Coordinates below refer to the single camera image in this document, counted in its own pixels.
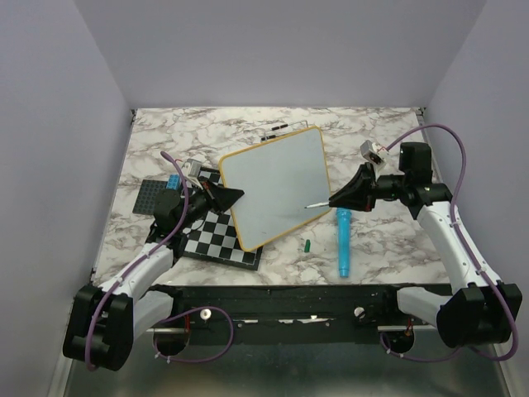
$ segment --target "blue lego brick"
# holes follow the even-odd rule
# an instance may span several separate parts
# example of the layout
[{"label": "blue lego brick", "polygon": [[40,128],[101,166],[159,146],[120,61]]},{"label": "blue lego brick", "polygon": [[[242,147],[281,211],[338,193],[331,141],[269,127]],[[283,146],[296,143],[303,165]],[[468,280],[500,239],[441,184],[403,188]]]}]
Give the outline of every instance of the blue lego brick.
[{"label": "blue lego brick", "polygon": [[171,175],[169,177],[169,181],[167,182],[167,186],[165,186],[167,189],[174,189],[178,190],[180,186],[180,177],[178,175]]}]

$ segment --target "chessboard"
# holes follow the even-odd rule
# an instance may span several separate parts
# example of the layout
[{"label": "chessboard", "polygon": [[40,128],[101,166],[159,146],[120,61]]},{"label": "chessboard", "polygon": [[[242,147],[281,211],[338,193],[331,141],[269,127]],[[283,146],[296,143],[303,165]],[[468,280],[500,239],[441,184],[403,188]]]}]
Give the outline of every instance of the chessboard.
[{"label": "chessboard", "polygon": [[[222,186],[221,174],[218,170],[202,167],[198,178],[209,179],[214,184]],[[166,186],[167,181],[144,179],[132,212],[152,215],[155,197]],[[189,193],[195,189],[189,182],[188,187],[192,190]],[[221,215],[209,212],[204,219],[196,221],[182,232],[188,235],[184,256],[247,270],[259,268],[263,248],[253,252],[245,252],[241,249],[229,210]]]}]

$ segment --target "black and white checkered board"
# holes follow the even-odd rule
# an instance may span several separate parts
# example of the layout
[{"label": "black and white checkered board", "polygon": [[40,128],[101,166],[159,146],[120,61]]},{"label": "black and white checkered board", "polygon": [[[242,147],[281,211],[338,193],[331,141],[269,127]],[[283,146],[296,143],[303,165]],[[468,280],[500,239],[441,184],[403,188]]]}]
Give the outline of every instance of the black and white checkered board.
[{"label": "black and white checkered board", "polygon": [[[209,179],[213,183],[222,186],[221,174],[218,170],[202,167],[198,177],[200,179]],[[157,185],[156,188],[159,188],[158,191],[160,191],[163,187]],[[152,207],[150,215],[154,211],[155,194],[153,195],[153,192],[153,189],[146,189],[145,195],[142,195],[140,190],[136,199],[136,204],[141,201],[144,208]],[[215,213],[207,213],[205,220],[196,221],[190,228],[185,228],[183,233],[189,235],[189,241],[183,253],[184,256],[247,270],[257,270],[259,268],[263,248],[261,247],[253,252],[244,252],[241,249],[230,211],[226,211],[220,216]]]},{"label": "black and white checkered board", "polygon": [[223,213],[220,216],[207,213],[205,220],[196,221],[191,229],[184,229],[183,232],[189,232],[185,256],[243,269],[257,270],[259,268],[263,248],[253,252],[244,252],[241,249],[233,218],[229,213]]}]

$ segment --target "metal floor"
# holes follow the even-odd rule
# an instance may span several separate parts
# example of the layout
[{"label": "metal floor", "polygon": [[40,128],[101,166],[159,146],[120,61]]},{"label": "metal floor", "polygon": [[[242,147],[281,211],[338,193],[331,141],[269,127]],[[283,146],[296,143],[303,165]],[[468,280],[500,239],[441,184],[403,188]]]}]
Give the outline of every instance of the metal floor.
[{"label": "metal floor", "polygon": [[[190,347],[188,357],[219,347]],[[441,356],[447,350],[433,331],[422,331],[412,352]],[[472,352],[452,361],[420,364],[387,356],[380,346],[352,343],[233,346],[207,364],[168,365],[154,359],[151,334],[138,341],[118,372],[88,372],[75,362],[68,396],[484,396],[508,395],[496,363]]]}]

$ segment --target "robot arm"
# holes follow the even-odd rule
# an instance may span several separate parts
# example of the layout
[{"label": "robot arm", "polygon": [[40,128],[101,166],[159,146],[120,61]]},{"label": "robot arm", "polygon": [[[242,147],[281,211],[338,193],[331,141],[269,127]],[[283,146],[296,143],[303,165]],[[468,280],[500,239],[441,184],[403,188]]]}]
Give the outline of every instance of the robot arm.
[{"label": "robot arm", "polygon": [[419,287],[401,288],[397,292],[399,310],[436,327],[448,347],[506,342],[511,328],[481,272],[486,271],[498,287],[514,318],[522,294],[515,284],[505,285],[488,266],[455,207],[455,220],[482,269],[474,267],[452,224],[450,190],[444,184],[432,183],[429,145],[419,142],[401,145],[398,168],[403,175],[379,176],[387,157],[387,151],[381,146],[366,142],[361,151],[368,162],[360,166],[346,186],[329,198],[328,205],[368,212],[377,199],[399,199],[431,238],[452,287],[451,297]]},{"label": "robot arm", "polygon": [[[208,180],[198,181],[197,191],[191,196],[183,226],[190,227],[208,211],[224,213],[243,194],[239,189],[217,186]],[[156,196],[155,222],[150,227],[149,236],[138,256],[127,264],[117,275],[99,287],[88,284],[75,295],[70,314],[63,354],[69,358],[84,361],[88,327],[96,307],[103,296],[118,281],[119,287],[113,291],[103,306],[102,316],[94,329],[90,357],[96,366],[117,371],[128,358],[134,340],[154,324],[166,319],[173,311],[174,299],[167,294],[148,291],[155,280],[182,256],[188,238],[177,232],[156,252],[141,262],[141,265],[123,277],[138,258],[151,252],[175,228],[182,216],[183,200],[175,189],[163,189]]]}]

